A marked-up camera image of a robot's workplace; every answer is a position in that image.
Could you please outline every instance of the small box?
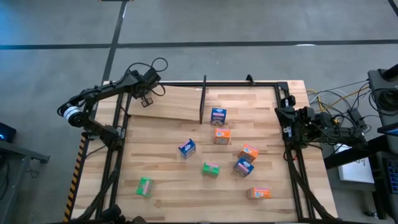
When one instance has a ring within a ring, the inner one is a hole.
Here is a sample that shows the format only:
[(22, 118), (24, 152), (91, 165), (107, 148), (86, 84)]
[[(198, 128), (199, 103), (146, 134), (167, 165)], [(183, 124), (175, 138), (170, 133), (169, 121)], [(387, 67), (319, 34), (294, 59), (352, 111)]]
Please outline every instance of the small box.
[(271, 198), (269, 189), (262, 187), (252, 187), (248, 190), (248, 199), (266, 199)]
[(190, 157), (194, 152), (197, 151), (197, 147), (192, 139), (189, 139), (178, 148), (180, 149), (181, 155), (184, 159), (188, 159), (188, 157)]
[(220, 173), (220, 166), (216, 164), (212, 164), (209, 162), (205, 162), (203, 165), (203, 175), (207, 175), (210, 177), (217, 177)]
[(226, 109), (213, 108), (211, 111), (210, 123), (222, 126), (225, 124)]
[(242, 177), (249, 175), (254, 169), (254, 166), (243, 158), (239, 158), (234, 166), (234, 170)]
[(231, 140), (231, 131), (226, 128), (216, 128), (215, 131), (215, 144), (228, 144)]
[(257, 156), (259, 155), (259, 151), (252, 146), (249, 146), (248, 144), (243, 145), (242, 151), (239, 153), (238, 157), (243, 158), (249, 163), (252, 163)]
[(136, 190), (136, 194), (144, 197), (150, 197), (152, 195), (152, 189), (154, 188), (154, 181), (147, 177), (141, 177), (141, 180)]

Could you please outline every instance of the concrete floor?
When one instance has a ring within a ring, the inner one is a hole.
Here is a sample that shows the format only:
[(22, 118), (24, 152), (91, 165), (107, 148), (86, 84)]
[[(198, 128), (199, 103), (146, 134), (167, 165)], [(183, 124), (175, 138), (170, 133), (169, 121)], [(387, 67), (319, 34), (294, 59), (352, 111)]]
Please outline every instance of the concrete floor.
[[(0, 0), (0, 44), (109, 44), (120, 6), (96, 0)], [(127, 4), (119, 43), (375, 39), (398, 39), (398, 17), (387, 0), (135, 0)], [(25, 177), (15, 223), (62, 220), (81, 130), (57, 116), (56, 109), (101, 83), (108, 53), (0, 50), (0, 121), (18, 130), (16, 144), (51, 155), (47, 165), (32, 162), (40, 175)], [(242, 80), (250, 73), (256, 80), (305, 80), (307, 88), (324, 90), (393, 66), (398, 45), (117, 49), (110, 79), (118, 80), (133, 62), (156, 57), (169, 61), (164, 80), (201, 80), (203, 75)], [(325, 97), (325, 102), (334, 100)], [(361, 101), (360, 112), (376, 114), (367, 100)], [(366, 134), (371, 139), (380, 121), (367, 123), (374, 127)], [(332, 187), (340, 218), (393, 223), (362, 215), (364, 207), (373, 206), (368, 191), (347, 190), (339, 182)]]

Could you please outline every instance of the wooden board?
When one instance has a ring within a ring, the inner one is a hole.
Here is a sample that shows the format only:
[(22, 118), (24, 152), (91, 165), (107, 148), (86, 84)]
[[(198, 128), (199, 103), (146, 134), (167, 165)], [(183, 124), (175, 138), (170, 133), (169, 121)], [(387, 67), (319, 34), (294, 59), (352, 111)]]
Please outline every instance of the wooden board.
[[(289, 81), (297, 107), (308, 105), (303, 81)], [(110, 124), (116, 97), (102, 101), (96, 119)], [(213, 144), (210, 125), (212, 107), (227, 109), (226, 127), (231, 129), (228, 146)], [(148, 222), (294, 222), (297, 221), (284, 143), (274, 113), (275, 93), (269, 87), (211, 87), (206, 89), (203, 124), (196, 121), (133, 116), (129, 120), (116, 203), (128, 220), (140, 215)], [(192, 138), (197, 152), (187, 160), (178, 146)], [(248, 143), (259, 149), (254, 170), (242, 178), (232, 170), (238, 152)], [(88, 152), (103, 144), (90, 143)], [(308, 180), (320, 203), (336, 216), (336, 208), (319, 149), (303, 151)], [(103, 173), (106, 150), (87, 158), (77, 192), (72, 217), (78, 217), (97, 194)], [(216, 179), (201, 174), (203, 163), (221, 166)], [(135, 194), (139, 179), (155, 181), (153, 197)], [(251, 187), (268, 187), (271, 199), (246, 199)], [(300, 198), (305, 217), (303, 193)]]
[[(199, 107), (201, 98), (201, 88), (164, 86), (166, 94), (157, 96), (150, 92), (147, 97), (151, 97), (154, 103), (143, 107), (141, 99), (133, 100), (130, 112), (136, 116), (146, 116), (151, 118), (182, 119), (189, 121), (199, 121)], [(163, 94), (161, 86), (154, 88), (158, 94)]]

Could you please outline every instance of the green box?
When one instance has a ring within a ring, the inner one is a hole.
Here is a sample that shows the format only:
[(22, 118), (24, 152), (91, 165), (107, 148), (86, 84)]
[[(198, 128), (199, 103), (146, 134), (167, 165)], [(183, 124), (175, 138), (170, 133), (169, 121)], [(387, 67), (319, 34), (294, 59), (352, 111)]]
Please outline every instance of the green box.
[(141, 180), (136, 190), (136, 194), (144, 197), (150, 197), (152, 195), (152, 189), (154, 188), (154, 181), (147, 177), (141, 177)]
[(217, 177), (220, 173), (220, 166), (216, 164), (212, 164), (209, 162), (205, 162), (203, 165), (203, 175), (207, 175), (210, 177)]

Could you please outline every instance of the yellow and black hazard tape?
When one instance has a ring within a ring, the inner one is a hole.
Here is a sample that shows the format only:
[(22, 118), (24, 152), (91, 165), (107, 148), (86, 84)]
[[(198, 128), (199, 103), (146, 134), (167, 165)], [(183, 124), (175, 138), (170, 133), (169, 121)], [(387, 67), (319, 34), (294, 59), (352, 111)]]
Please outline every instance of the yellow and black hazard tape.
[(72, 216), (73, 206), (75, 205), (76, 193), (79, 187), (81, 172), (83, 170), (84, 160), (87, 153), (88, 140), (83, 135), (80, 139), (79, 151), (77, 153), (75, 170), (73, 171), (72, 184), (70, 185), (69, 195), (67, 200), (67, 208), (63, 215), (63, 221), (68, 222)]

